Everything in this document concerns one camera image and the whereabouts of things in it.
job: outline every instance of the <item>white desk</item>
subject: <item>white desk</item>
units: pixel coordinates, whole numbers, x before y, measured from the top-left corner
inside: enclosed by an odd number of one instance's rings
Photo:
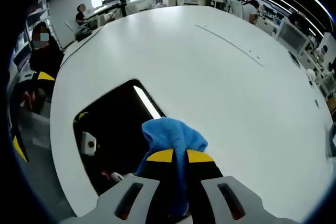
[[[279,26],[275,24],[273,21],[270,21],[268,18],[263,18],[262,16],[258,17],[256,27],[263,30],[265,33],[272,35],[272,32],[278,31]]]
[[[259,57],[262,66],[239,48]],[[223,175],[257,193],[277,217],[302,221],[329,187],[324,143],[332,120],[304,68],[272,37],[234,15],[175,6],[106,24],[58,74],[52,156],[78,216],[92,210],[98,196],[81,162],[72,121],[132,78],[167,116],[198,130]]]
[[[198,5],[202,5],[202,6],[204,6],[204,5],[206,5],[206,1],[207,1],[207,0],[198,0]],[[215,2],[215,7],[216,7],[216,4],[217,4],[217,3],[226,3],[225,0],[212,0],[212,1]]]
[[[92,13],[88,13],[87,15],[85,15],[86,19],[91,19],[93,17],[102,15],[102,14],[106,14],[109,11],[115,9],[115,8],[119,8],[119,6],[122,5],[126,5],[126,4],[122,4],[121,2],[116,2],[116,3],[112,3],[112,4],[106,4],[106,5],[102,5],[101,7],[99,7],[98,9],[94,10]]]

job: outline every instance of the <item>blue towel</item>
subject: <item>blue towel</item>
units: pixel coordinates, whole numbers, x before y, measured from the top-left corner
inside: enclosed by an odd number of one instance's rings
[[[184,179],[184,155],[186,149],[203,152],[208,142],[199,132],[187,126],[185,123],[172,119],[160,118],[149,120],[142,124],[142,131],[149,142],[150,150],[146,153],[137,170],[139,174],[145,166],[147,158],[155,152],[173,148],[176,153],[177,188],[175,196],[172,196],[172,206],[168,214],[172,216],[184,216],[188,209],[186,200],[186,188]]]

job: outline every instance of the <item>floor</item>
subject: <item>floor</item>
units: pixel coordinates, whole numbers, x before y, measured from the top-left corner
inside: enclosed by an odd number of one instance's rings
[[[41,115],[48,116],[48,110],[50,107],[47,106]],[[26,117],[23,120],[25,122],[21,124],[19,122],[19,126],[29,162],[25,162],[18,154],[17,159],[29,186],[53,218],[51,222],[58,223],[76,216],[58,181],[50,148],[49,131],[43,129],[41,124],[28,122]]]

